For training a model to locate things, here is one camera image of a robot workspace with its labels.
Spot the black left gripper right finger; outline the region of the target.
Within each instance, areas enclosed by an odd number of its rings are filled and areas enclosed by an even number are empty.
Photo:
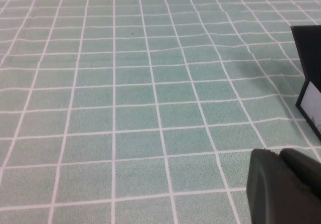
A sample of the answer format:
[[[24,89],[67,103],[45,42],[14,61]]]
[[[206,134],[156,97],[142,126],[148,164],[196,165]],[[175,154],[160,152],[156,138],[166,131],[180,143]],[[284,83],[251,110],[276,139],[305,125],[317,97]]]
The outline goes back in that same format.
[[[282,149],[279,156],[297,178],[320,199],[320,162],[290,148]]]

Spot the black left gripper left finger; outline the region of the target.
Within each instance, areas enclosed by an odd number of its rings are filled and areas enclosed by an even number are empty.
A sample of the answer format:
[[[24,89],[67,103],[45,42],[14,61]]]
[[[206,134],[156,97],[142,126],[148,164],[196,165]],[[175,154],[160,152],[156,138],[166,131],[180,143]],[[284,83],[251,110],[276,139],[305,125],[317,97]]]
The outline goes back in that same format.
[[[251,152],[246,194],[252,223],[320,223],[320,199],[270,150]]]

